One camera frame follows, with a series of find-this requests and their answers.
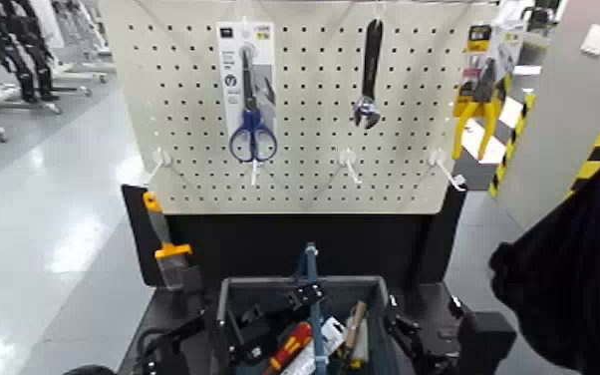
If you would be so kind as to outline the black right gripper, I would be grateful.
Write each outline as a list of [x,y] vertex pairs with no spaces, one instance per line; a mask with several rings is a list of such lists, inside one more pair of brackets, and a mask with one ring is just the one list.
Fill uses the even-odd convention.
[[413,320],[388,314],[388,333],[410,359],[416,374],[454,374],[460,352],[460,300],[444,283],[419,284],[413,297]]

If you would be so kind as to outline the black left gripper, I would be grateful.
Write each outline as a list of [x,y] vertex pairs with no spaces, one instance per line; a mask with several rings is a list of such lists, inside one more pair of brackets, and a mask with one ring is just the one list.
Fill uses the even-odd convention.
[[321,283],[312,283],[290,288],[287,300],[228,301],[225,309],[228,365],[260,363],[274,351],[278,336],[293,321],[295,310],[321,303],[327,297]]

